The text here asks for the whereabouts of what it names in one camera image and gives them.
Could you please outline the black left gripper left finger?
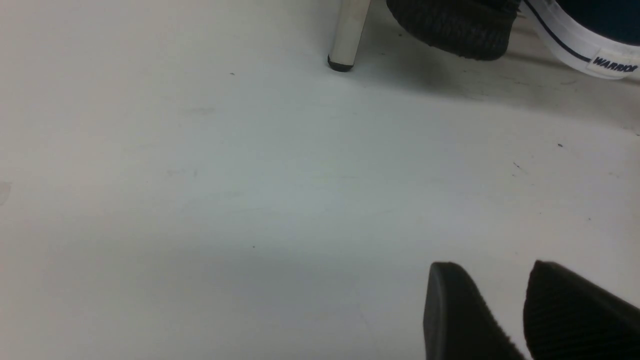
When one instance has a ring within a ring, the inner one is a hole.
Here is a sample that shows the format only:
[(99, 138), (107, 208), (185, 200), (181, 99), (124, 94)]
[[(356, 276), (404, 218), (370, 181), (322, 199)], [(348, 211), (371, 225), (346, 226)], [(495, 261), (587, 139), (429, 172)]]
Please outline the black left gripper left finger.
[(523, 360), (473, 278), (454, 262), (433, 262), (423, 308), (427, 360)]

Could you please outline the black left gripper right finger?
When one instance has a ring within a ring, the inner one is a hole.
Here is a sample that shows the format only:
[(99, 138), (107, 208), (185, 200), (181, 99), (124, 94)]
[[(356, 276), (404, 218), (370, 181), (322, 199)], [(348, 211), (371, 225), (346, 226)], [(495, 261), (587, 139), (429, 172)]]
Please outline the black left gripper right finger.
[(523, 306), (535, 360), (637, 360), (640, 311), (557, 262), (536, 260)]

